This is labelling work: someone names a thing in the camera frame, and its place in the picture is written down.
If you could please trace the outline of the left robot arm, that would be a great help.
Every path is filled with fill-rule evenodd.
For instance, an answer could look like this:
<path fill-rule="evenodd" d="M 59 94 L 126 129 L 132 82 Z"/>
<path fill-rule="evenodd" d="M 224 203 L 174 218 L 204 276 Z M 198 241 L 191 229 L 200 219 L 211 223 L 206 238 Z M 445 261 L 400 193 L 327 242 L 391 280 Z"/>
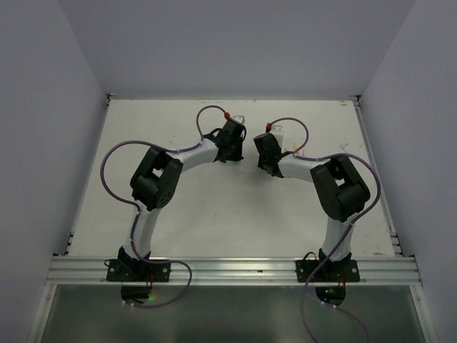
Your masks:
<path fill-rule="evenodd" d="M 215 161 L 241 161 L 246 127 L 228 119 L 220 129 L 205 134 L 195 146 L 167 150 L 152 146 L 144 155 L 130 181 L 132 197 L 139 206 L 129 238 L 120 248 L 118 259 L 124 273 L 138 281 L 148 273 L 151 236 L 162 208 L 175 194 L 180 176 L 196 166 Z"/>

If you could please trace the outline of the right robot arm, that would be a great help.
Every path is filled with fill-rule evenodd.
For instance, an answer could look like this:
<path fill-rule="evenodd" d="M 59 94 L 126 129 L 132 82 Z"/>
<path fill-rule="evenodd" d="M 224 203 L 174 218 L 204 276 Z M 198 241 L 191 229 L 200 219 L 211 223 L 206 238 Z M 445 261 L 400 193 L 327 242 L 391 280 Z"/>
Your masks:
<path fill-rule="evenodd" d="M 367 184 L 352 161 L 366 162 L 348 153 L 311 158 L 282 151 L 272 133 L 260 134 L 253 142 L 260 169 L 273 177 L 299 179 L 314 185 L 327 216 L 318 272 L 326 280 L 335 280 L 343 273 L 342 261 L 351 255 L 354 221 L 363 214 L 366 202 L 371 198 Z"/>

